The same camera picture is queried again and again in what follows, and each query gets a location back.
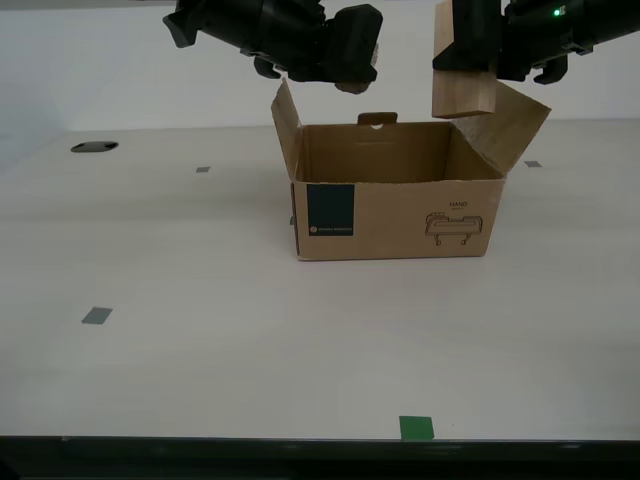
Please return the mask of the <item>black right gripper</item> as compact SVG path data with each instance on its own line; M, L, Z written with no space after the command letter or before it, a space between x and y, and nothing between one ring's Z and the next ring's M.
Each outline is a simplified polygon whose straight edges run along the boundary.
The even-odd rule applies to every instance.
M489 72L497 61L500 80L523 82L532 70L538 84L559 82L572 53L593 52L584 1L512 1L502 19L500 2L444 1L444 47L434 54L436 71Z

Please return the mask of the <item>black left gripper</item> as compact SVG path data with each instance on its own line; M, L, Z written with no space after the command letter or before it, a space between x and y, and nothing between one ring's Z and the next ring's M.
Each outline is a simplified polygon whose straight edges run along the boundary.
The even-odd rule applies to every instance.
M253 59L258 75L295 82L368 84L383 16L369 4L339 10L326 23L318 1L239 1L229 3L240 30L240 51Z

